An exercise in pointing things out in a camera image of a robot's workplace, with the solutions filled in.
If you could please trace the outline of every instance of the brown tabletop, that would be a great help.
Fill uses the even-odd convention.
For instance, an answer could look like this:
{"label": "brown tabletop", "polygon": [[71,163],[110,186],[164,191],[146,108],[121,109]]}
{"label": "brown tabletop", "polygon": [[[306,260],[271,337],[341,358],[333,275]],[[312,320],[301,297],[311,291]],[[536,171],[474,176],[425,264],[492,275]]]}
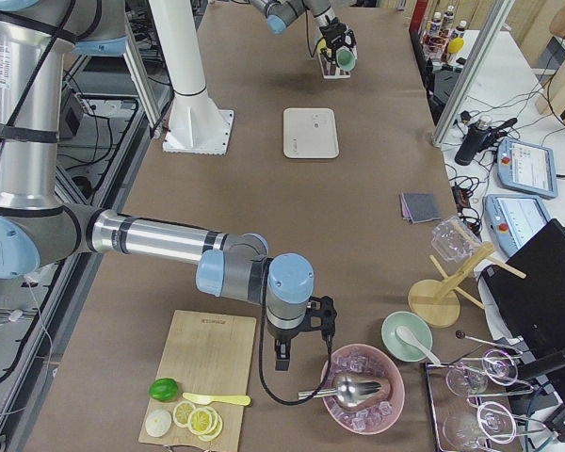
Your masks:
{"label": "brown tabletop", "polygon": [[[324,81],[307,55],[303,19],[274,37],[253,8],[210,5],[199,38],[210,95],[235,111],[229,151],[171,154],[153,142],[125,213],[256,232],[272,256],[303,254],[315,269],[315,295],[335,300],[334,347],[366,343],[384,350],[382,320],[408,310],[413,283],[438,278],[428,260],[434,223],[404,221],[398,194],[434,193],[443,217],[454,205],[442,156],[428,144],[433,123],[405,19],[377,8],[337,13],[356,32],[359,59],[351,79]],[[312,20],[310,27],[313,33]],[[339,157],[285,158],[287,107],[332,108]],[[195,269],[149,257],[105,257],[26,450],[162,450],[137,438],[173,311],[259,315],[254,306],[198,292]],[[483,313],[463,302],[456,328],[486,335]],[[454,328],[433,333],[442,360],[472,346],[454,339]],[[326,357],[318,333],[294,340],[287,373],[273,370],[272,348],[266,336],[266,379],[277,394],[294,398],[317,384]],[[286,408],[268,398],[256,352],[240,450],[433,450],[419,364],[398,363],[406,405],[397,424],[364,437],[335,424],[321,401]]]}

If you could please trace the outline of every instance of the yellow knife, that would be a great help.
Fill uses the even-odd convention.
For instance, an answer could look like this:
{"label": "yellow knife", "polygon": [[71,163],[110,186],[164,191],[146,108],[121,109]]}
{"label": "yellow knife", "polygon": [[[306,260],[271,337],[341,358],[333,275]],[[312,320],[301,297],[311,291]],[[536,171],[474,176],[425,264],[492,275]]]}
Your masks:
{"label": "yellow knife", "polygon": [[246,407],[251,403],[251,397],[248,395],[203,395],[182,393],[182,397],[199,405],[209,405],[212,402],[222,402]]}

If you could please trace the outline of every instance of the black bottle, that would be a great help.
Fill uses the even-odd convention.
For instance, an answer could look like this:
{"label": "black bottle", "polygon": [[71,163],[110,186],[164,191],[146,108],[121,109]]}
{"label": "black bottle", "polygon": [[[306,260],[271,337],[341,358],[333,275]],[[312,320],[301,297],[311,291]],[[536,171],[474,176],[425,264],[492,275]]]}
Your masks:
{"label": "black bottle", "polygon": [[454,157],[456,163],[466,167],[473,161],[475,154],[481,150],[483,142],[492,130],[490,128],[491,122],[490,117],[484,116],[475,124],[469,126],[469,132]]}

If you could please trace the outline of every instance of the pink bowl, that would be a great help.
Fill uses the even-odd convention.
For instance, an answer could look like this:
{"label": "pink bowl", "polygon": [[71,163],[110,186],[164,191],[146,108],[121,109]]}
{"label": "pink bowl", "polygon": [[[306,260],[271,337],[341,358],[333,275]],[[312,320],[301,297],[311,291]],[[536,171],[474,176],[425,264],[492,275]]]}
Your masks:
{"label": "pink bowl", "polygon": [[[322,377],[327,365],[322,369]],[[335,397],[323,397],[324,406],[341,427],[359,435],[376,435],[396,423],[404,408],[404,381],[394,362],[378,348],[366,344],[350,344],[332,353],[332,365],[325,387],[331,387],[332,379],[342,371],[362,375],[385,377],[391,385],[391,396],[358,412],[346,412]]]}

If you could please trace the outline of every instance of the bowl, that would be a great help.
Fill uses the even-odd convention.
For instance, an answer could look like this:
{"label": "bowl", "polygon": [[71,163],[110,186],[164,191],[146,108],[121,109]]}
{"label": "bowl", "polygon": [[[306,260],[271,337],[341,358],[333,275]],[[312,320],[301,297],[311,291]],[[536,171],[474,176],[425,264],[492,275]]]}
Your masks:
{"label": "bowl", "polygon": [[389,356],[366,344],[341,347],[332,353],[331,372],[325,387],[331,387],[334,376],[342,371],[385,377],[389,380],[391,394],[387,400],[380,400],[357,412],[344,411],[337,404],[335,397],[323,397],[324,406],[337,424],[359,435],[376,435],[396,423],[404,408],[404,381]]}
{"label": "bowl", "polygon": [[409,313],[408,311],[397,311],[388,315],[380,328],[383,344],[385,344],[392,355],[408,363],[421,361],[425,358],[423,352],[415,346],[406,344],[396,336],[396,328],[399,326],[409,328],[419,342],[431,350],[433,336],[428,324],[416,314]]}

